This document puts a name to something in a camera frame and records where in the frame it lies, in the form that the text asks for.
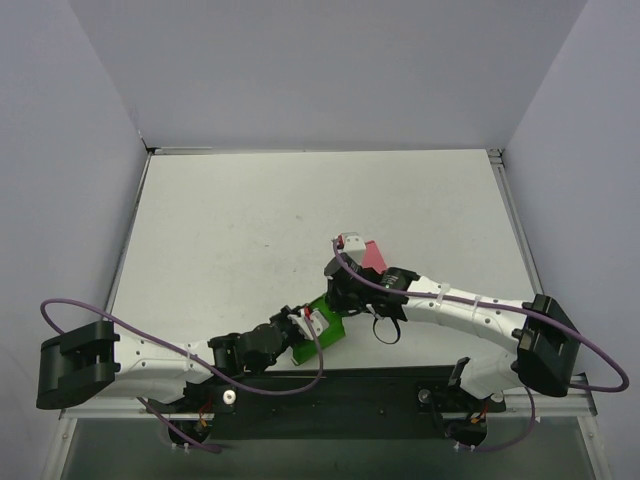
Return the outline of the green paper box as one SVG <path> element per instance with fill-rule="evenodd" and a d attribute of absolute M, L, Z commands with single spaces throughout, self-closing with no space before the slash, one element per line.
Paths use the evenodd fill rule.
<path fill-rule="evenodd" d="M 328 309 L 324 296 L 316 298 L 310 304 L 305 306 L 310 306 L 312 309 L 319 309 L 329 322 L 328 329 L 325 330 L 319 338 L 317 338 L 321 350 L 327 349 L 346 336 L 342 317 Z M 314 340 L 305 340 L 298 329 L 297 333 L 299 334 L 300 339 L 292 342 L 292 362 L 296 366 L 301 366 L 317 355 L 317 347 Z"/>

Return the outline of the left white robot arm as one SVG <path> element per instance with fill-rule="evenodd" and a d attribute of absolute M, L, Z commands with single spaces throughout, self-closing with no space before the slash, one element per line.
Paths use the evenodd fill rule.
<path fill-rule="evenodd" d="M 143 397 L 193 411 L 215 385 L 238 387 L 310 337 L 305 312 L 289 308 L 248 332 L 186 343 L 170 343 L 106 317 L 58 331 L 41 344 L 36 406 L 62 410 L 95 397 Z"/>

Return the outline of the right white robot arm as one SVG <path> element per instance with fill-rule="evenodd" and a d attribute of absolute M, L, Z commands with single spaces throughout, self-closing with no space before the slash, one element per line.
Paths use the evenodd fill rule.
<path fill-rule="evenodd" d="M 394 325 L 433 324 L 500 347 L 494 357 L 464 356 L 456 364 L 451 385 L 476 399 L 518 387 L 560 398 L 572 387 L 579 343 L 573 323 L 551 297 L 503 302 L 402 268 L 379 273 L 347 254 L 332 259 L 324 275 L 326 304 L 338 315 L 370 313 Z"/>

